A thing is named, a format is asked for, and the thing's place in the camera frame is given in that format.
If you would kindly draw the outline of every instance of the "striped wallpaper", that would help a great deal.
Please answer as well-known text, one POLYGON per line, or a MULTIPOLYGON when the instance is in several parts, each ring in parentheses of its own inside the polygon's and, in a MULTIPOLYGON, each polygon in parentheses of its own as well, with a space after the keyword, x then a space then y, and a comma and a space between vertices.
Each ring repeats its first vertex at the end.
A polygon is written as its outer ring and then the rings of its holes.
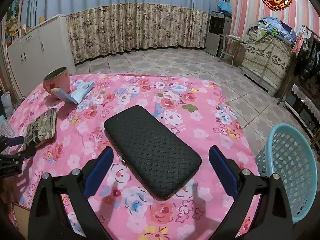
POLYGON ((282 20, 296 31, 304 24, 320 33, 320 18, 309 0, 293 0, 281 11, 272 11, 261 0, 231 0, 231 34, 245 36, 249 25, 263 17, 272 16, 282 20))

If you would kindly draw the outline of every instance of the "plastic bag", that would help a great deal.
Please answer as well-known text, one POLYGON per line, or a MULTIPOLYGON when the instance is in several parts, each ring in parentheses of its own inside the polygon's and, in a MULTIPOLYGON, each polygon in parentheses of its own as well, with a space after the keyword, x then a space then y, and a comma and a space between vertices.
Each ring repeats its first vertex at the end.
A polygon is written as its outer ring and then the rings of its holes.
POLYGON ((9 91, 7 91, 6 93, 4 93, 1 96, 1 101, 2 101, 2 104, 3 104, 4 111, 5 111, 5 114, 7 116, 7 119, 9 120, 10 117, 12 116, 12 114, 13 114, 13 105, 12 105, 12 102, 11 102, 11 97, 10 97, 10 92, 9 91))

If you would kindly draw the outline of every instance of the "tiled floor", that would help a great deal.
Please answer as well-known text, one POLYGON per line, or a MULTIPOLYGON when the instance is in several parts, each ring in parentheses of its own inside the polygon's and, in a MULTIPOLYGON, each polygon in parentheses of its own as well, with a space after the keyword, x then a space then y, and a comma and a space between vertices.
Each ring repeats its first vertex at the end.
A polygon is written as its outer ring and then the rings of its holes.
POLYGON ((293 125, 310 140, 298 121, 283 107, 283 103, 278 106, 276 98, 241 75, 240 68, 218 62, 218 58, 203 50, 180 47, 137 50, 86 61, 77 65, 76 69, 76 74, 138 73, 213 81, 219 84, 235 110, 255 155, 264 147, 269 132, 278 123, 293 125))

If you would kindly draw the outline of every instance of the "cabinet door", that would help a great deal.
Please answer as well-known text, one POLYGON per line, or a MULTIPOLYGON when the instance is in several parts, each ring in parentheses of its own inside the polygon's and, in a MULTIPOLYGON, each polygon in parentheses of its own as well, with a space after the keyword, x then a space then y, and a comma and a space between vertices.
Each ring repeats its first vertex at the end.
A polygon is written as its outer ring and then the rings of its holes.
POLYGON ((49 73, 41 50, 39 37, 28 41, 22 47, 22 51, 31 76, 32 89, 35 89, 49 73))
POLYGON ((38 30, 44 59, 49 71, 56 70, 63 66, 68 67, 66 49, 62 40, 60 19, 55 18, 39 26, 38 30))
POLYGON ((20 41, 10 45, 7 51, 14 78, 18 84, 21 94, 25 96, 29 94, 33 88, 30 82, 28 67, 24 61, 20 41))

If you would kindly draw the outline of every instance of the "patterned tablecloth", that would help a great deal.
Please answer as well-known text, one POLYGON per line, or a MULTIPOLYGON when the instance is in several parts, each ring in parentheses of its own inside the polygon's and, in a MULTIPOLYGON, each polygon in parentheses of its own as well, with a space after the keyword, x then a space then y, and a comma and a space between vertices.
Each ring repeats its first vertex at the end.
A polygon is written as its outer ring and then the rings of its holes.
MULTIPOLYGON (((219 86, 186 77, 131 74, 86 74, 70 79, 72 90, 80 80, 95 82, 81 104, 54 99, 39 85, 9 121, 16 136, 25 135, 27 125, 37 116, 57 108, 56 137, 25 161, 23 173, 12 179, 16 200, 30 208, 44 172, 67 175, 96 158, 111 146, 104 121, 140 105, 201 156, 200 169, 174 196, 158 201, 115 155, 96 195, 88 200, 92 209, 114 239, 208 239, 233 203, 209 163, 209 148, 217 145, 241 168, 258 174, 254 155, 219 86)), ((68 196, 62 198, 74 230, 83 234, 68 196)), ((239 234, 248 229, 257 204, 254 198, 239 234)))

